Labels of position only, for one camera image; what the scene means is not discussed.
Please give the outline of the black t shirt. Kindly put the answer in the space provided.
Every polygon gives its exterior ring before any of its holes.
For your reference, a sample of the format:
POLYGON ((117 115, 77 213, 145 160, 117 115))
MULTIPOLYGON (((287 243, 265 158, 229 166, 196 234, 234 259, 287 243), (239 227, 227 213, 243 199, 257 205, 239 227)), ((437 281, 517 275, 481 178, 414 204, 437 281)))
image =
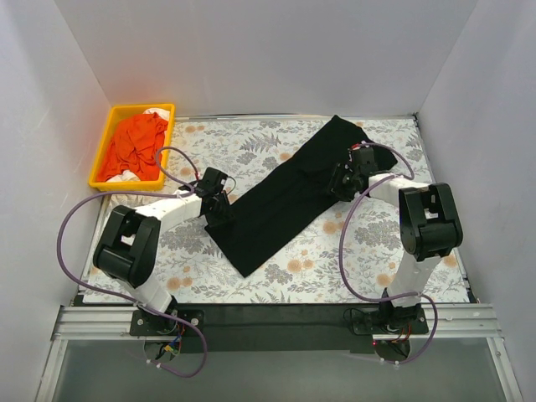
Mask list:
POLYGON ((231 265, 247 277, 338 202, 327 193, 348 149, 370 142, 363 128, 334 116, 293 156, 230 206, 234 221, 205 227, 231 265))

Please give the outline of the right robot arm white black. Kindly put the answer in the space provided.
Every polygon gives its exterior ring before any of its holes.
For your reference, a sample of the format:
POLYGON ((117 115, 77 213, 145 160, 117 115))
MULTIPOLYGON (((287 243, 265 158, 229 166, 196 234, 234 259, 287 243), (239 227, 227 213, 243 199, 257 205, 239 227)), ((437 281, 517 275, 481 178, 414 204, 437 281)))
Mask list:
POLYGON ((349 313, 351 328, 359 333, 427 331, 422 301, 431 273, 441 259, 463 240, 461 221, 451 187, 446 183, 420 183, 415 174, 383 170, 375 157, 380 145, 361 142, 348 149, 338 163, 328 192, 352 203, 355 210, 365 198, 375 198, 399 211, 399 237, 404 254, 395 278, 381 297, 358 295, 369 308, 349 313))

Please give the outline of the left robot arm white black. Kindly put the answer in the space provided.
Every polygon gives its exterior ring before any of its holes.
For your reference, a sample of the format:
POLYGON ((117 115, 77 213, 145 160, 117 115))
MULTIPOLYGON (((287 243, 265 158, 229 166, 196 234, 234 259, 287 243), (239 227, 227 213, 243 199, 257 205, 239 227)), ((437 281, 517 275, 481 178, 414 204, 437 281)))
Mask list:
POLYGON ((160 235, 190 219, 217 226, 234 220, 224 185, 229 175, 209 167, 194 184, 143 206, 115 207, 97 243, 93 265, 118 281, 144 312, 152 330, 168 335, 178 326, 178 303, 154 273, 160 235))

